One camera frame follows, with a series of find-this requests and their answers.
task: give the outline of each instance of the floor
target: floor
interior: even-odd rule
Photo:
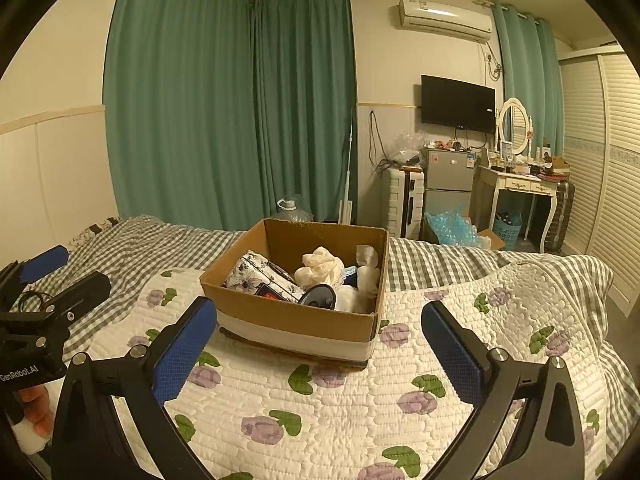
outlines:
[[[540,248],[535,247],[529,240],[519,238],[515,251],[538,253]],[[616,349],[633,375],[636,385],[640,387],[640,312],[636,311],[627,318],[611,300],[607,299],[606,305],[609,321],[607,341]]]

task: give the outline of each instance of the oval mirror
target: oval mirror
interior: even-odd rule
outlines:
[[[527,132],[530,130],[529,116],[522,103],[515,97],[506,100],[498,118],[498,135],[501,140],[513,143],[513,155],[529,155]]]

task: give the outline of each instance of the air conditioner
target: air conditioner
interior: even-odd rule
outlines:
[[[402,28],[448,34],[481,43],[489,41],[492,31],[491,17],[487,14],[420,0],[400,0],[400,23]]]

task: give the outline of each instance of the television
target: television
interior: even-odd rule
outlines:
[[[422,122],[493,133],[495,90],[455,79],[423,75]]]

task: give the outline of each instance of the laundry basket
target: laundry basket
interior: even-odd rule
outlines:
[[[505,243],[505,251],[513,251],[516,247],[516,240],[522,228],[522,217],[519,214],[510,215],[513,225],[503,222],[498,215],[494,220],[494,233],[497,234]]]

